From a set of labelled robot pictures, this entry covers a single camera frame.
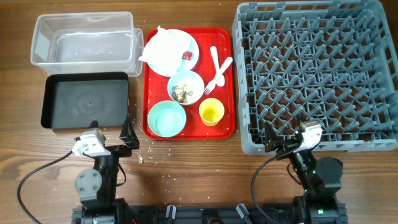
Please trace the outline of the mint green bowl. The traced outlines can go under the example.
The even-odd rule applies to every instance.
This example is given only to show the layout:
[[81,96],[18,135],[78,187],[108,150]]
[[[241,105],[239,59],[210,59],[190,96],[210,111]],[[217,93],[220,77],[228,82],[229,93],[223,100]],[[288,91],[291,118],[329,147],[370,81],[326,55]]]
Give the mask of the mint green bowl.
[[187,115],[180,104],[165,100],[150,109],[147,122],[154,134],[162,138],[171,138],[185,127]]

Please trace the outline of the yellow plastic cup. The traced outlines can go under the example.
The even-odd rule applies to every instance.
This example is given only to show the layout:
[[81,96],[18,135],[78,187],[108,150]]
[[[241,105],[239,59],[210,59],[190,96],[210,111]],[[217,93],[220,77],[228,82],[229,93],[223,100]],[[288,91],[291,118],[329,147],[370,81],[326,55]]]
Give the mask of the yellow plastic cup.
[[199,114],[206,126],[217,125],[224,116],[225,108],[216,98],[207,98],[200,103]]

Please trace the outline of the light blue bowl with food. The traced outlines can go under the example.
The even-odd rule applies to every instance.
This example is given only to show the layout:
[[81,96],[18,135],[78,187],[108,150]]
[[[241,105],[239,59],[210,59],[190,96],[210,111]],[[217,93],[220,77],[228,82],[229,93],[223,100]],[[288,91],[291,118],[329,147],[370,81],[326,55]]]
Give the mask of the light blue bowl with food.
[[179,72],[170,77],[167,84],[169,97],[183,106],[196,103],[203,96],[204,89],[202,77],[193,71]]

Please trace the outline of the white plastic spoon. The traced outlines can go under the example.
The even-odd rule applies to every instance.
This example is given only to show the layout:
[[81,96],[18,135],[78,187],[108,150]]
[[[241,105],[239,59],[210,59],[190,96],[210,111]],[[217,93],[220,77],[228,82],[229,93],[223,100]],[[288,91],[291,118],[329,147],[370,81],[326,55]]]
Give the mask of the white plastic spoon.
[[[215,66],[215,70],[216,70],[216,72],[218,72],[218,70],[220,69],[220,65],[219,65],[219,60],[218,60],[217,48],[215,46],[211,46],[210,52],[211,52],[214,66]],[[224,86],[224,84],[225,84],[225,79],[224,79],[224,76],[221,75],[219,77],[219,79],[217,80],[216,85],[222,87],[222,86]]]

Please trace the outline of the white plastic fork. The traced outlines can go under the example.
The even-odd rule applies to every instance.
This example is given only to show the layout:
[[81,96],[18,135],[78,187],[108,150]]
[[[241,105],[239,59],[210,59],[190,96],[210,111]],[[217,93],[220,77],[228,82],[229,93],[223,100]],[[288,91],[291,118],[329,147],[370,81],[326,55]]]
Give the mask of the white plastic fork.
[[233,62],[232,57],[228,57],[223,62],[220,69],[216,72],[215,77],[205,87],[204,92],[203,92],[205,95],[208,95],[209,93],[211,93],[214,90],[214,88],[216,86],[216,82],[218,81],[219,77],[222,76],[222,74],[228,69],[228,67],[232,64],[232,62]]

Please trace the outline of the light blue plate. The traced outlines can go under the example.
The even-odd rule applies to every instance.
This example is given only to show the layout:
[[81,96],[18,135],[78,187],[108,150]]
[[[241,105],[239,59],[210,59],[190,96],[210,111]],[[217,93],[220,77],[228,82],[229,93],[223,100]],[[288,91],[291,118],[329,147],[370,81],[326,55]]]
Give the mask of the light blue plate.
[[[175,34],[182,34],[185,31],[182,31],[180,29],[168,29],[169,31],[171,31],[171,33],[175,33]],[[197,64],[198,62],[198,58],[199,58],[199,48],[198,48],[198,44],[196,42],[196,40],[193,38],[193,36],[191,34],[189,34],[188,32],[185,32],[186,34],[190,35],[192,42],[188,48],[187,51],[190,51],[193,53],[192,59],[191,61],[186,61],[186,60],[182,60],[182,64],[179,67],[179,69],[177,70],[178,72],[186,72],[189,70],[192,70],[194,68],[194,66]],[[165,73],[161,72],[158,68],[155,68],[153,65],[148,64],[148,66],[155,71],[155,73],[162,75],[164,77],[171,77],[173,75],[166,75]]]

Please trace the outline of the white napkin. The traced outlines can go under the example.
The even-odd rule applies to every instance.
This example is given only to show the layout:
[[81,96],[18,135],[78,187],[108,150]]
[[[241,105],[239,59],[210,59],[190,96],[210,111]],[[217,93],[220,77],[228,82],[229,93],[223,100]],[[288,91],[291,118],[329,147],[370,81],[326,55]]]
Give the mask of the white napkin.
[[153,65],[166,75],[175,75],[191,42],[190,35],[185,32],[175,34],[158,26],[156,34],[146,43],[139,60]]

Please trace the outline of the red sauce packet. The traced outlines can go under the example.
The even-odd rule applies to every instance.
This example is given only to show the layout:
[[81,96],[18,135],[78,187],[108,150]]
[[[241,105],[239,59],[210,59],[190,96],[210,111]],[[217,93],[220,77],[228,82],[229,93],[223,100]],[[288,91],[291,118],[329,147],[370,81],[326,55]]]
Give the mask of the red sauce packet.
[[191,61],[192,56],[193,56],[193,53],[192,53],[192,52],[186,51],[186,52],[183,53],[182,59],[183,59],[183,60],[186,60],[186,61]]

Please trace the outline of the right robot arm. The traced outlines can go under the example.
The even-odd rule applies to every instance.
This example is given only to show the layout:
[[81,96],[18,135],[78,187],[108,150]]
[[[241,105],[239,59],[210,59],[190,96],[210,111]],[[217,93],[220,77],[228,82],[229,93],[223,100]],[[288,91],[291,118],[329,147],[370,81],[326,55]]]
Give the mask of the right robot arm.
[[274,160],[288,159],[300,185],[302,196],[296,196],[290,205],[278,205],[276,209],[263,206],[266,215],[284,212],[281,223],[348,223],[346,205],[336,198],[341,188],[343,163],[333,157],[316,159],[312,153],[319,145],[322,126],[317,121],[300,123],[292,139],[284,140],[276,135],[270,125],[265,125],[265,151],[275,151]]

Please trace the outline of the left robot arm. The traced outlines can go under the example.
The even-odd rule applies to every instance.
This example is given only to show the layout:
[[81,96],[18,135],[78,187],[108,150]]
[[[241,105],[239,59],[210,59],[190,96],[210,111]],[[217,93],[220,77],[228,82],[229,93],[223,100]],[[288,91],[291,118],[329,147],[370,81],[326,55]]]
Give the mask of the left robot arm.
[[81,210],[72,214],[72,223],[139,223],[138,216],[130,209],[124,198],[116,197],[118,172],[123,172],[119,163],[122,157],[132,156],[139,149],[139,140],[133,130],[129,115],[122,125],[120,140],[124,143],[107,146],[106,138],[93,120],[90,127],[76,138],[72,153],[94,159],[94,166],[78,174],[76,191],[80,195]]

